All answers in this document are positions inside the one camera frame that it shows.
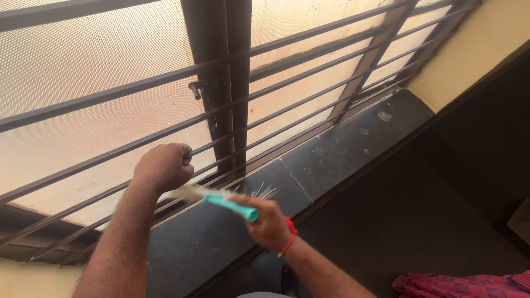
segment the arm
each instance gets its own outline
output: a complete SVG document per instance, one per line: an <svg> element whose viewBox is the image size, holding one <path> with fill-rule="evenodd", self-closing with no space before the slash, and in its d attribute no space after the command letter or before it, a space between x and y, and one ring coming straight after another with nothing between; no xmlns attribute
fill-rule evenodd
<svg viewBox="0 0 530 298"><path fill-rule="evenodd" d="M291 237L284 215L275 201L264 201L251 197L232 197L229 200L258 209L260 218L255 222L245 221L250 235L261 246L282 251ZM324 258L300 237L295 237L284 254L313 297L375 298L355 279Z"/></svg>
<svg viewBox="0 0 530 298"><path fill-rule="evenodd" d="M73 298L145 297L147 243L156 201L191 178L191 159L182 161L190 151L186 144L171 143L142 156Z"/></svg>

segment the red thread bracelet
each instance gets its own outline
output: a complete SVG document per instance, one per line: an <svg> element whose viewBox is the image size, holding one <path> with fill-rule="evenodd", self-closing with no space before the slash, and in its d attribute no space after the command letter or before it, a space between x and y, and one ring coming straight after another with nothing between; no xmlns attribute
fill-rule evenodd
<svg viewBox="0 0 530 298"><path fill-rule="evenodd" d="M280 253L278 253L278 258L281 258L281 256L284 255L285 251L291 246L291 243L295 240L295 236L298 234L298 230L295 229L295 224L291 221L289 216L285 216L285 221L287 222L287 226L291 231L291 239L289 239L289 242L287 242L285 248Z"/></svg>

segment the grey pants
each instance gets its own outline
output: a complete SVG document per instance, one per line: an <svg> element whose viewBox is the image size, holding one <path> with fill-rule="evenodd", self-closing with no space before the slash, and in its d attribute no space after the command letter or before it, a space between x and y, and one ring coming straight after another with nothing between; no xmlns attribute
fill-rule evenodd
<svg viewBox="0 0 530 298"><path fill-rule="evenodd" d="M250 294L244 294L237 298L291 298L290 296L270 293L270 292L254 292Z"/></svg>

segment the wall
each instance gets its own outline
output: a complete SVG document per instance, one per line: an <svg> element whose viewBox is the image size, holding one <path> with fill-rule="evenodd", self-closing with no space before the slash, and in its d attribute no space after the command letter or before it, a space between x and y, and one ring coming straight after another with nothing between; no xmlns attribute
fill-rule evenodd
<svg viewBox="0 0 530 298"><path fill-rule="evenodd" d="M42 262L23 263L0 258L2 298L68 298L85 266Z"/></svg>
<svg viewBox="0 0 530 298"><path fill-rule="evenodd" d="M530 39L528 0L486 0L408 85L439 112Z"/></svg>

